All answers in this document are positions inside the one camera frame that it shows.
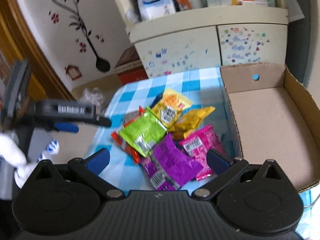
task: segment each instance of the red box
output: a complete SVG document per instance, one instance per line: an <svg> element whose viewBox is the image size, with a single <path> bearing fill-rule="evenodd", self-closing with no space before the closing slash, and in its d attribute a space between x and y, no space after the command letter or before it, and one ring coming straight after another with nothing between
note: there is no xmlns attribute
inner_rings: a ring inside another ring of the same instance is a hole
<svg viewBox="0 0 320 240"><path fill-rule="evenodd" d="M148 79L143 64L134 46L126 49L115 66L116 74L123 85Z"/></svg>

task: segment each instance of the barcode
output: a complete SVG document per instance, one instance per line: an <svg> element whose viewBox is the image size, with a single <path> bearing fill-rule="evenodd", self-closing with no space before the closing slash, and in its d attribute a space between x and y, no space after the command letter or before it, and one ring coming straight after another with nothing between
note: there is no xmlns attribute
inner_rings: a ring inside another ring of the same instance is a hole
<svg viewBox="0 0 320 240"><path fill-rule="evenodd" d="M157 171L150 179L151 184L155 189L158 189L164 182L165 178L162 174L162 172Z"/></svg>
<svg viewBox="0 0 320 240"><path fill-rule="evenodd" d="M151 149L150 144L145 142L141 136L139 136L136 140L135 143L141 148L143 152L147 152L148 150Z"/></svg>
<svg viewBox="0 0 320 240"><path fill-rule="evenodd" d="M188 153L190 153L192 150L200 147L201 145L202 141L199 137L196 137L192 142L185 144L183 147Z"/></svg>
<svg viewBox="0 0 320 240"><path fill-rule="evenodd" d="M167 106L164 110L161 110L161 121L171 123L176 115L177 111L172 107Z"/></svg>

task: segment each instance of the open cardboard box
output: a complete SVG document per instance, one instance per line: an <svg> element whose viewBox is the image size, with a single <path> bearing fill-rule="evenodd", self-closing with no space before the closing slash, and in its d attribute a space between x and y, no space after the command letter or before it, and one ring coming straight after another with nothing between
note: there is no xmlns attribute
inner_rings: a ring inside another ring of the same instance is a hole
<svg viewBox="0 0 320 240"><path fill-rule="evenodd" d="M320 110L286 65L223 66L221 77L236 155L275 159L299 192L318 185Z"/></svg>

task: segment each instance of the yellow snack bag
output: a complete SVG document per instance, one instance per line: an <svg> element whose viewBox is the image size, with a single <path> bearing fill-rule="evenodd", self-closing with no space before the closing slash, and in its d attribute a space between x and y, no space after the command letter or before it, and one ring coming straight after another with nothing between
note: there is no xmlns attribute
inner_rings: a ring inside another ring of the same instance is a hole
<svg viewBox="0 0 320 240"><path fill-rule="evenodd" d="M183 116L172 126L169 132L172 132L172 138L175 140L182 140L193 133L201 124L204 118L211 114L215 107L209 106L200 109L192 109Z"/></svg>
<svg viewBox="0 0 320 240"><path fill-rule="evenodd" d="M191 106L192 101L168 88L164 91L162 99L152 108L152 112L165 127L171 127L178 120L182 111Z"/></svg>

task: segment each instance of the tablecloth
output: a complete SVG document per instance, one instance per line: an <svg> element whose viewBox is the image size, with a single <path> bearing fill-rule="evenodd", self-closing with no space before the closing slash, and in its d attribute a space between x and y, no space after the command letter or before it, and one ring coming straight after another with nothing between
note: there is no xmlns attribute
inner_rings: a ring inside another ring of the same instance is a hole
<svg viewBox="0 0 320 240"><path fill-rule="evenodd" d="M115 93L105 112L105 116L111 119L112 126L111 128L98 129L85 156L88 157L101 148L107 148L110 151L110 164L103 170L100 177L125 193L128 193L130 190L153 190L153 187L143 168L133 163L132 158L118 147L110 134L121 127L125 114L136 111L139 106L150 106L155 97L166 88L172 88L181 92L192 100L193 106L190 109L207 106L214 106L216 108L204 120L202 126L211 124L219 136L226 153L230 157L234 157L233 142L229 132L222 95L223 85L219 68L191 70L130 83L121 87ZM213 177L201 182L191 181L182 190L186 189L191 193L210 179L213 179ZM320 187L316 187L300 195L305 206L312 203L318 196L318 191L320 191ZM319 203L313 209L306 209L303 214L297 229L303 237L312 236L313 225L320 224L318 223L320 221L320 210L314 212L316 207L320 209ZM314 237L317 237L318 233L319 231L314 232Z"/></svg>

